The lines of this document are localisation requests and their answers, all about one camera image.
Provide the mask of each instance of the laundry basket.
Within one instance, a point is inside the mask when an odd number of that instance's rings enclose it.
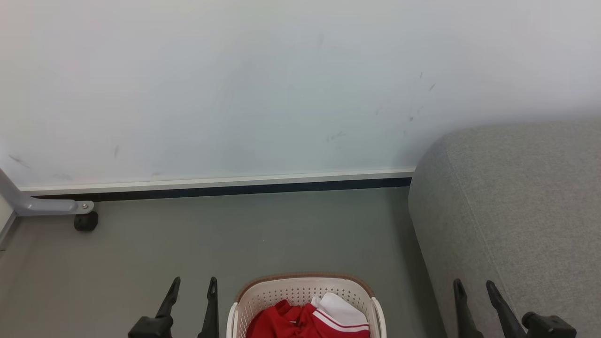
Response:
[[[288,300],[303,306],[314,296],[332,292],[363,312],[370,324],[370,338],[386,338],[386,322],[380,303],[363,281],[349,275],[306,273],[260,278],[244,287],[230,309],[226,338],[246,338],[246,330],[260,311]]]

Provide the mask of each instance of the red shirt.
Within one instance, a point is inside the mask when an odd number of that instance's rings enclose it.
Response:
[[[290,306],[287,300],[261,311],[248,325],[246,338],[369,338],[367,324],[342,325],[313,305]]]

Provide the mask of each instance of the black wheel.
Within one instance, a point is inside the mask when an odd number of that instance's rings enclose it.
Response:
[[[98,214],[92,211],[89,214],[75,215],[73,225],[77,231],[90,232],[98,225]]]

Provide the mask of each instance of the gray sofa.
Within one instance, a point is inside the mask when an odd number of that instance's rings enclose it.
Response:
[[[448,337],[455,278],[485,338],[503,337],[486,280],[518,319],[558,315],[601,337],[601,121],[447,135],[420,161],[409,210]]]

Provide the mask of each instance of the brown basket rim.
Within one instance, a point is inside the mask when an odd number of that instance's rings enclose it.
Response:
[[[242,296],[244,296],[244,294],[246,293],[246,291],[248,291],[248,289],[250,289],[251,287],[262,283],[264,281],[274,281],[274,280],[280,280],[280,279],[292,279],[292,278],[339,278],[339,279],[346,279],[346,280],[350,280],[350,281],[354,281],[355,283],[359,284],[361,287],[363,287],[363,289],[367,292],[367,294],[369,295],[370,298],[375,297],[376,295],[374,294],[374,292],[371,290],[371,288],[369,287],[369,285],[367,285],[366,282],[362,281],[361,279],[353,276],[353,275],[348,275],[348,274],[335,274],[335,273],[331,273],[331,272],[293,272],[293,273],[289,273],[289,274],[277,274],[277,275],[268,275],[268,276],[264,276],[264,277],[260,277],[257,278],[253,281],[251,281],[250,283],[246,284],[246,286],[244,286],[242,288],[242,290],[240,290],[240,292],[238,292],[238,295],[236,296],[236,303],[240,303],[240,300],[242,299]]]

